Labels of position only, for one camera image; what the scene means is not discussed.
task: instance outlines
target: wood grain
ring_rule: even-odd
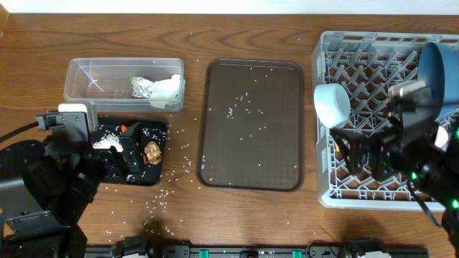
[[[34,115],[64,101],[67,66],[73,58],[178,57],[184,61],[186,78],[181,112],[103,114],[165,119],[172,132],[176,128],[184,132],[170,135],[171,150],[159,185],[100,186],[80,220],[89,243],[113,244],[122,235],[141,233],[158,243],[172,239],[212,245],[305,246],[317,239],[379,237],[386,244],[427,247],[432,257],[451,257],[446,233],[420,212],[325,209],[319,204],[311,52],[326,30],[459,34],[457,20],[455,16],[14,14],[0,39],[0,134],[30,123]],[[299,191],[199,188],[195,167],[184,173],[183,166],[188,165],[184,156],[193,163],[197,160],[206,68],[221,57],[285,60],[304,70],[306,180]],[[0,148],[45,135],[31,130]],[[172,178],[178,181],[169,183]],[[161,189],[174,193],[155,199]]]

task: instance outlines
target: clear plastic container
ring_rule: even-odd
[[[171,79],[172,75],[180,75],[176,96],[132,96],[132,76],[155,82]],[[168,112],[183,108],[184,91],[184,63],[177,58],[77,58],[69,64],[64,98],[88,101],[100,112]]]

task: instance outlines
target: black tray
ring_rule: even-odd
[[[166,139],[167,139],[167,127],[161,122],[154,122],[154,121],[122,121],[119,119],[113,118],[99,118],[99,127],[94,132],[90,134],[90,141],[91,143],[98,142],[104,135],[109,133],[114,133],[116,135],[121,134],[121,126],[131,126],[134,123],[140,122],[141,127],[143,128],[139,130],[140,137],[138,141],[138,146],[143,152],[143,149],[146,145],[151,142],[152,140],[155,141],[161,152],[163,153],[162,161],[157,165],[152,165],[147,163],[143,167],[143,172],[138,174],[128,174],[127,177],[118,176],[114,173],[108,174],[103,180],[103,183],[127,183],[133,185],[141,185],[141,186],[152,186],[159,182],[159,178],[161,175],[161,167],[164,160],[164,149],[166,147]]]
[[[303,183],[302,69],[292,62],[218,59],[207,70],[206,84],[197,168],[201,183],[298,189]]]

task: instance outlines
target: gray dish rack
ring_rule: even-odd
[[[390,126],[382,115],[390,86],[417,77],[420,53],[428,42],[448,44],[459,51],[458,35],[380,32],[324,32],[312,54],[314,88],[339,83],[351,101],[351,116],[340,128],[370,136]],[[440,125],[450,130],[458,111]],[[329,129],[317,118],[316,170],[318,199],[325,207],[421,211],[401,175],[377,182],[368,168],[348,173]],[[444,208],[423,196],[432,211]]]

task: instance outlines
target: blue bowl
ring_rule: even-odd
[[[417,72],[419,80],[425,80],[432,90],[432,98],[437,109],[437,118],[446,118],[459,108],[444,105],[459,102],[459,56],[452,47],[438,43],[427,43],[422,50]]]

